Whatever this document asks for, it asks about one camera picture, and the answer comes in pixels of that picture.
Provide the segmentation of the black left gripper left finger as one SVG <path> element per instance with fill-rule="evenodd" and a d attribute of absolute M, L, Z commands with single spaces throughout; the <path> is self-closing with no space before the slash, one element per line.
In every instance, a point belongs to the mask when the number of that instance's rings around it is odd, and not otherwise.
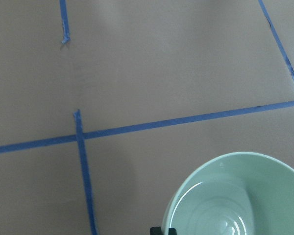
<path fill-rule="evenodd" d="M 150 235 L 162 235 L 161 227 L 151 227 L 150 228 Z"/>

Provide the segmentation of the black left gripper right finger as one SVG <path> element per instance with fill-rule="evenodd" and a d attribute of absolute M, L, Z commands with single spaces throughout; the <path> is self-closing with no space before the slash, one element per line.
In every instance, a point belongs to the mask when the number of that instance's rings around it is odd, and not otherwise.
<path fill-rule="evenodd" d="M 175 228 L 169 228 L 168 229 L 168 235 L 177 235 L 177 231 Z"/>

